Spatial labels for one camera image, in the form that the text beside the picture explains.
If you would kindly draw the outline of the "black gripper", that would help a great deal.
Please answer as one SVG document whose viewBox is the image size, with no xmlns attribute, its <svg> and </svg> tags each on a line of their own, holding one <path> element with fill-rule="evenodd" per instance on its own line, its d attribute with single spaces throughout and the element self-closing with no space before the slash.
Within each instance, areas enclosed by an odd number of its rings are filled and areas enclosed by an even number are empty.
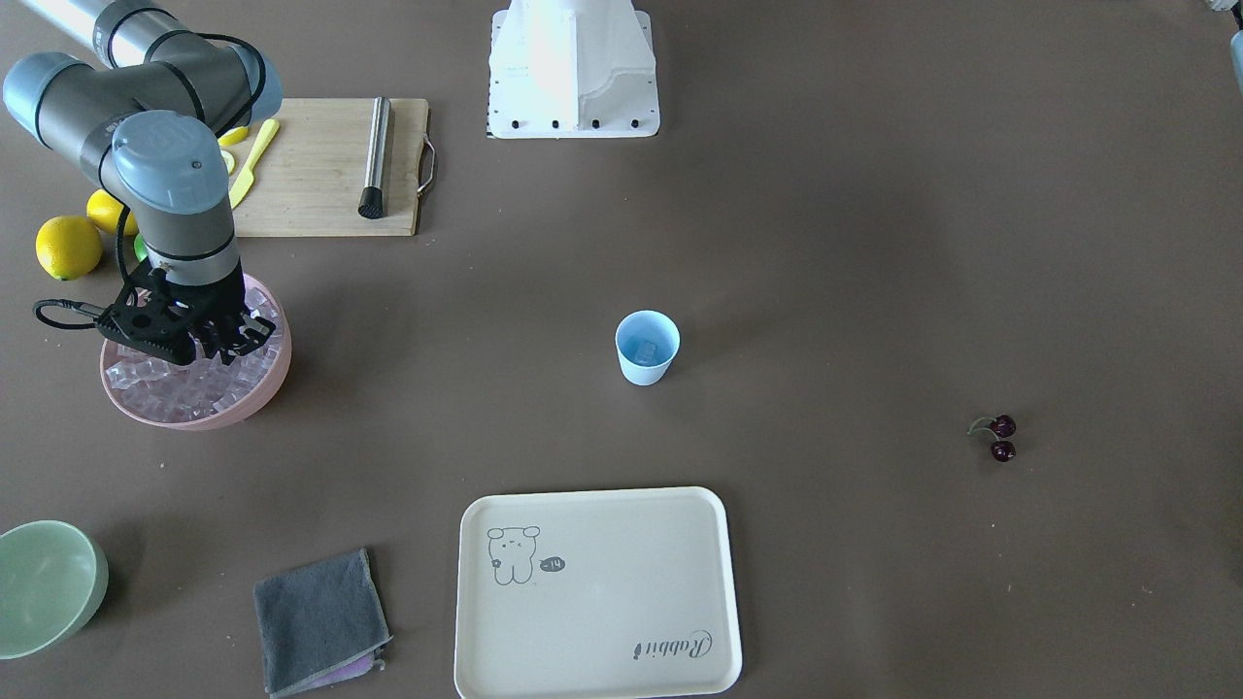
<svg viewBox="0 0 1243 699">
<path fill-rule="evenodd" d="M 277 328 L 246 305 L 242 272 L 216 284 L 170 284 L 165 272 L 145 272 L 145 289 L 154 305 L 147 354 L 193 354 L 198 345 L 204 358 L 229 366 L 232 357 L 261 350 Z"/>
</svg>

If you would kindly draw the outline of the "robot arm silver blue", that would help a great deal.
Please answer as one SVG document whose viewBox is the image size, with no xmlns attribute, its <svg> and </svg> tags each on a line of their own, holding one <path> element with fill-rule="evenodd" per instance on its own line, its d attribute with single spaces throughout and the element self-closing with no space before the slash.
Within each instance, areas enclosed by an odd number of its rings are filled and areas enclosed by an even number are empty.
<svg viewBox="0 0 1243 699">
<path fill-rule="evenodd" d="M 76 330 L 172 364 L 230 364 L 262 350 L 276 326 L 246 305 L 218 139 L 283 104 L 270 58 L 242 40 L 191 31 L 150 1 L 29 7 L 93 49 L 102 68 L 71 53 L 30 53 L 5 76 L 9 114 L 119 200 L 148 252 L 121 269 L 111 305 L 56 306 L 81 316 Z"/>
</svg>

